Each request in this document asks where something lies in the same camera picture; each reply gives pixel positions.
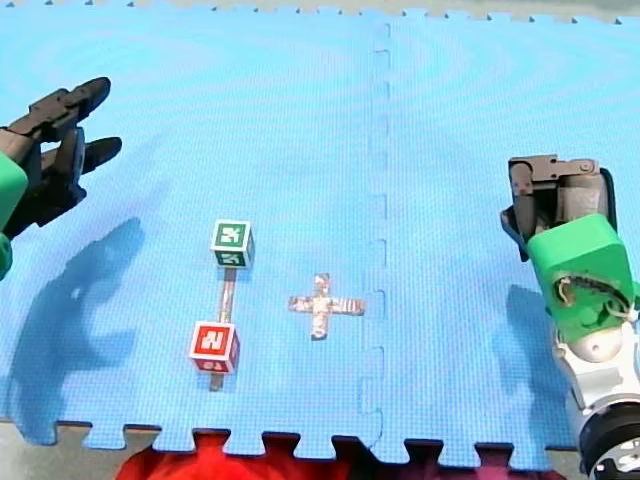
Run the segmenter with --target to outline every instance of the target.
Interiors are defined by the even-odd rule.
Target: green plastic housing
[[[565,306],[554,290],[554,283],[563,276],[577,274],[607,282],[633,305],[635,284],[627,251],[604,215],[587,215],[534,235],[527,253],[547,307],[568,343],[619,326],[623,320],[606,313],[604,306],[610,298],[599,292],[576,288],[576,301]]]
[[[0,232],[4,230],[13,211],[27,189],[27,174],[13,160],[0,152]],[[0,233],[0,280],[11,268],[12,255],[9,239]]]

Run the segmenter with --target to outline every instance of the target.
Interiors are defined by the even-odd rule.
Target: letter block
[[[240,341],[232,323],[197,322],[189,357],[199,370],[228,375],[238,366]]]
[[[237,220],[216,221],[211,250],[219,267],[249,268],[254,252],[251,224]]]

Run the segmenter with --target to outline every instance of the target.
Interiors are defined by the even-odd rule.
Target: foam mat
[[[600,161],[639,265],[635,20],[255,10],[0,10],[0,41],[20,45],[0,50],[3,118],[107,75],[83,126],[124,143],[79,207],[14,242],[1,413],[45,445],[74,422],[92,448],[148,426],[166,451],[229,430],[228,453],[260,455],[275,432],[299,435],[303,458],[347,436],[390,463],[439,441],[445,466],[510,444],[512,468],[548,468],[545,448],[572,444],[566,385],[531,266],[499,225],[506,162]],[[213,393],[187,352],[215,315],[208,244],[225,217],[254,223],[256,262],[236,287],[240,368]],[[312,342],[287,300],[318,272],[368,309]]]

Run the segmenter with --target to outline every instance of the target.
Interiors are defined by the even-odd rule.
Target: floor
[[[148,0],[141,0],[147,5]],[[189,0],[173,0],[176,4],[189,4]],[[233,0],[215,2],[224,8],[233,5]],[[254,0],[250,2],[261,9],[271,9],[279,4],[291,4],[278,0]],[[573,15],[593,15],[604,21],[612,21],[618,15],[640,16],[637,0],[340,0],[333,3],[345,13],[361,8],[374,7],[388,13],[400,13],[406,7],[426,7],[434,15],[446,9],[460,9],[482,17],[488,12],[511,12],[515,18],[527,18],[533,13],[550,13],[563,20]],[[313,10],[317,0],[300,0],[303,10]],[[122,462],[136,451],[148,446],[151,434],[129,434],[128,449],[119,452],[91,451],[81,447],[85,431],[78,428],[61,427],[56,447],[34,447],[26,445],[12,425],[0,425],[0,480],[109,480],[114,477]],[[577,455],[573,452],[552,452],[555,469],[570,480],[583,478],[577,471]]]

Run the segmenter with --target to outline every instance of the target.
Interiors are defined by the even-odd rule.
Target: metal cross
[[[311,314],[311,340],[324,340],[329,330],[329,316],[364,315],[364,300],[330,296],[331,282],[328,273],[318,273],[313,278],[312,297],[291,297],[289,311]]]

